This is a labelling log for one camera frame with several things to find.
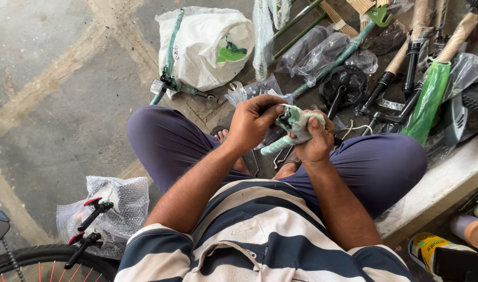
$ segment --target green plastic wrap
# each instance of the green plastic wrap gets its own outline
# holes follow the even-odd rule
[[[326,121],[324,120],[324,116],[321,115],[320,113],[304,112],[302,109],[293,105],[287,105],[287,104],[281,104],[281,105],[284,106],[284,112],[281,115],[289,116],[289,119],[287,120],[289,123],[289,126],[286,126],[286,124],[284,124],[280,120],[279,116],[281,115],[279,115],[278,118],[275,119],[274,123],[280,128],[288,132],[294,133],[297,137],[296,139],[293,139],[286,135],[282,137],[281,139],[275,141],[274,143],[261,148],[260,152],[264,156],[273,154],[291,145],[301,144],[303,142],[306,142],[312,139],[312,134],[310,134],[309,129],[306,126],[306,123],[309,121],[311,116],[315,116],[319,120],[319,123],[322,124],[323,127],[326,124]]]
[[[425,83],[415,106],[415,112],[407,128],[402,134],[417,139],[425,146],[435,113],[439,107],[446,83],[448,81],[451,63],[434,61],[430,66]]]

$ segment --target concrete floor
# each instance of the concrete floor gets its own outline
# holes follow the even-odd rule
[[[345,0],[328,2],[359,29],[357,13]],[[153,97],[150,83],[159,77],[159,25],[154,16],[197,5],[237,9],[251,19],[253,3],[0,1],[0,209],[11,218],[7,239],[13,248],[60,242],[56,206],[84,199],[86,176],[148,176],[129,145],[126,123],[137,108],[149,104]],[[291,14],[306,5],[295,2]],[[450,4],[448,32],[467,10],[465,5]],[[412,9],[399,19],[409,24],[411,15]],[[316,17],[312,11],[277,39],[274,52]],[[379,77],[394,54],[379,58],[374,77]],[[254,77],[251,61],[252,56],[235,78],[244,85]],[[283,93],[303,83],[300,77],[275,75]],[[160,104],[179,110],[209,132],[232,118],[234,108],[223,97],[226,89],[227,85],[210,91],[220,98],[218,104],[187,94],[176,94],[172,100],[165,97]],[[322,108],[317,88],[307,91],[297,105]],[[367,123],[351,110],[339,116],[346,125],[350,119],[357,126]],[[273,157],[256,156],[258,177],[271,178]],[[254,171],[251,154],[244,158]],[[151,179],[149,185],[154,205],[161,195]]]

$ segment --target bubble wrap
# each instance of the bubble wrap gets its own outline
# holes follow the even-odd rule
[[[86,252],[94,255],[120,260],[128,239],[138,231],[148,216],[148,182],[146,177],[127,180],[114,177],[88,176],[86,187],[89,195],[83,201],[60,206],[56,210],[56,226],[61,240],[68,243],[79,232],[77,227],[95,209],[84,203],[103,197],[100,203],[108,200],[114,207],[100,214],[86,229],[85,236],[99,232],[104,242],[101,248],[89,247]]]

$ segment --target bicycle wheel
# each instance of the bicycle wheel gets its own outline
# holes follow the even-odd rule
[[[26,282],[109,282],[117,273],[119,262],[83,253],[72,269],[63,267],[77,250],[75,246],[44,245],[19,249],[13,255],[21,267]],[[0,255],[0,280],[19,282],[9,255]]]

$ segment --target metal rod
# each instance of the metal rod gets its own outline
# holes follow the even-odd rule
[[[255,160],[255,164],[256,164],[256,172],[253,174],[253,176],[256,177],[258,172],[260,172],[260,167],[258,166],[258,162],[256,161],[255,151],[251,150],[251,153],[253,154],[253,160]]]
[[[277,54],[275,56],[273,56],[273,59],[275,60],[278,57],[282,56],[284,53],[286,53],[287,49],[291,48],[291,46],[293,46],[298,41],[298,39],[300,39],[303,35],[305,35],[307,32],[309,32],[309,30],[314,28],[320,21],[322,21],[326,17],[326,15],[327,15],[327,13],[326,13],[326,11],[324,11],[321,16],[319,16],[307,28],[305,28],[302,32],[300,32],[300,34],[298,34],[295,38],[293,38],[293,40],[290,41],[288,44],[286,44],[286,46],[284,46],[282,49],[280,49],[280,51],[277,52]]]
[[[299,12],[299,14],[296,15],[290,22],[286,23],[283,28],[279,29],[279,31],[273,35],[273,38],[277,39],[279,38],[279,36],[283,35],[288,29],[290,29],[294,24],[301,20],[308,12],[314,9],[322,1],[323,0],[315,0],[314,2],[310,3],[310,5],[308,5],[307,7],[305,7],[305,9]]]

